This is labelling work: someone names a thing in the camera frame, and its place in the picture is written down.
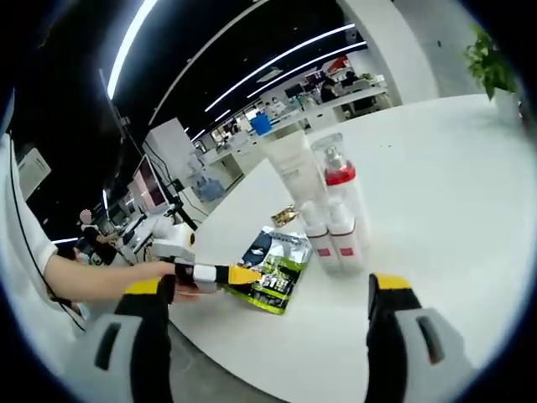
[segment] green leaves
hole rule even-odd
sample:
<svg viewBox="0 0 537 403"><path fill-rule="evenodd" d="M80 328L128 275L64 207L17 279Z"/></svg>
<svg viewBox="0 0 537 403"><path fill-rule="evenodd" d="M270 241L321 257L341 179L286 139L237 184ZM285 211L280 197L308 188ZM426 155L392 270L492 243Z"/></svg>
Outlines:
<svg viewBox="0 0 537 403"><path fill-rule="evenodd" d="M467 46L464 57L468 60L468 71L485 89L488 99L493 99L494 89L515 92L514 76L498 47L480 27L473 25L476 43Z"/></svg>

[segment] person's hand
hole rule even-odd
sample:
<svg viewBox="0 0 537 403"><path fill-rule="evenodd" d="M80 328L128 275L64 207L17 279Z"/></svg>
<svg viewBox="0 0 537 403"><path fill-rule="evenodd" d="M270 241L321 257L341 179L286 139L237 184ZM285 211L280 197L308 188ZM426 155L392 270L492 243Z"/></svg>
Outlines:
<svg viewBox="0 0 537 403"><path fill-rule="evenodd" d="M164 277L165 275L175 275L175 265L166 262L150 262L141 264L147 267L150 273L149 278ZM181 283L179 280L175 282L174 302L197 301L200 294L214 294L215 291L203 291L199 288Z"/></svg>

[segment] white sleeve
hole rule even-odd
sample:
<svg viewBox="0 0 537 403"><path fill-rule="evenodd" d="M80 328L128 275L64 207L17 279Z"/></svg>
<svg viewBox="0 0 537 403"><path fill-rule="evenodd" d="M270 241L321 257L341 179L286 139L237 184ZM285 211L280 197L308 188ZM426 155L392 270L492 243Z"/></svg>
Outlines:
<svg viewBox="0 0 537 403"><path fill-rule="evenodd" d="M13 196L16 196L14 202L16 201L18 204L18 211L23 224L23 231L26 234L26 239L28 240L32 254L35 257L35 261L39 266L41 273L44 273L44 269L49 263L50 257L56 254L58 249L47 238L43 228L39 224L39 221L24 200L23 192L21 191L20 184L18 182L18 167L15 161L13 161L13 182L15 187L15 195ZM16 217L14 221L17 223L16 225L19 225L18 217Z"/></svg>

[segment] potted plant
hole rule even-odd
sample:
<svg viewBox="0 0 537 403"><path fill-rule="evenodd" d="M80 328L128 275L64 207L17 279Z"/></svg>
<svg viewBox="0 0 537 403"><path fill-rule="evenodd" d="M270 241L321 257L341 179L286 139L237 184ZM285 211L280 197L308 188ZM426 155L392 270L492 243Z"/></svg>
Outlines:
<svg viewBox="0 0 537 403"><path fill-rule="evenodd" d="M519 121L519 99L513 72L490 36L477 26L474 31L476 43L467 46L464 52L469 62L468 71L485 89L488 99L494 99L504 122Z"/></svg>

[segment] floor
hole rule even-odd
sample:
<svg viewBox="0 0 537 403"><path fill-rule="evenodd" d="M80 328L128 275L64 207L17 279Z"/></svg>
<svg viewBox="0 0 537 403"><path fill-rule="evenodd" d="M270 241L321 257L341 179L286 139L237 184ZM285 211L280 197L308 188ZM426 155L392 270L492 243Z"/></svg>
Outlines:
<svg viewBox="0 0 537 403"><path fill-rule="evenodd" d="M169 379L175 403L283 403L209 359L172 324Z"/></svg>

